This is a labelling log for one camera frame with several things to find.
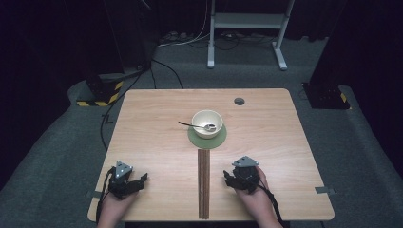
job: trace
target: round green mat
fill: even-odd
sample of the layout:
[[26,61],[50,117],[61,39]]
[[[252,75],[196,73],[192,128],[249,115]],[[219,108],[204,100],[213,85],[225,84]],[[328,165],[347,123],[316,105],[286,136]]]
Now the round green mat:
[[216,137],[206,140],[200,138],[196,134],[195,129],[193,129],[192,126],[189,126],[187,129],[187,136],[189,137],[189,140],[200,149],[214,149],[224,143],[226,139],[226,128],[225,125],[223,125],[220,133]]

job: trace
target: spoon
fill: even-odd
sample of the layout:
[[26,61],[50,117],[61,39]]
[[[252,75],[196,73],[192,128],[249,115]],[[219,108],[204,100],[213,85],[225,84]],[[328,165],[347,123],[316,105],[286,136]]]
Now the spoon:
[[210,131],[210,132],[213,132],[217,129],[214,124],[207,124],[206,126],[196,126],[196,125],[192,125],[189,123],[182,123],[182,122],[178,122],[178,123],[183,124],[183,125],[188,125],[188,126],[201,127],[201,128],[204,128],[204,130]]

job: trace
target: bowl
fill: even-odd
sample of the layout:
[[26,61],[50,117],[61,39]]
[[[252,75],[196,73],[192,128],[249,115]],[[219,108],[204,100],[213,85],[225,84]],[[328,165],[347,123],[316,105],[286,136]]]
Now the bowl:
[[195,132],[199,137],[209,140],[213,139],[220,133],[222,129],[223,120],[221,115],[216,111],[202,110],[193,116],[192,124],[197,126],[206,126],[207,124],[215,125],[216,126],[215,131],[207,131],[202,127],[193,126],[193,129],[195,129]]

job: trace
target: gray carpet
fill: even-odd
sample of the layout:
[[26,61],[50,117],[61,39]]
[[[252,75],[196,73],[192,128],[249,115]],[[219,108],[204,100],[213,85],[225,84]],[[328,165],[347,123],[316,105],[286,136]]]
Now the gray carpet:
[[[205,43],[195,44],[202,47]],[[336,216],[330,227],[398,227],[403,224],[403,182],[382,151],[365,120],[353,91],[345,93],[350,110],[312,109],[301,83],[308,82],[326,41],[284,40],[282,51],[289,69],[280,71],[270,43],[238,44],[216,49],[216,66],[206,68],[207,48],[158,47],[154,59],[176,70],[184,88],[284,87],[312,148]],[[218,41],[220,48],[235,43]],[[181,88],[175,74],[153,63],[158,89]],[[109,78],[122,75],[107,75]],[[124,88],[134,82],[125,80]],[[108,107],[75,104],[84,82],[67,96],[71,107],[42,135],[0,193],[0,228],[95,227],[86,213],[91,192],[106,151],[100,135],[102,115]],[[132,89],[154,88],[147,71]],[[109,143],[122,104],[110,111],[103,135]],[[139,223],[138,227],[190,227],[188,223]],[[318,221],[292,221],[292,227],[322,227]],[[205,227],[219,227],[206,223]]]

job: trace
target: brown strip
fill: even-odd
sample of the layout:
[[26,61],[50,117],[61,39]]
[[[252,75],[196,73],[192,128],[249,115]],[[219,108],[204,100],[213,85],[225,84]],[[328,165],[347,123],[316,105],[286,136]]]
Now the brown strip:
[[210,203],[210,150],[198,150],[199,219],[209,218]]

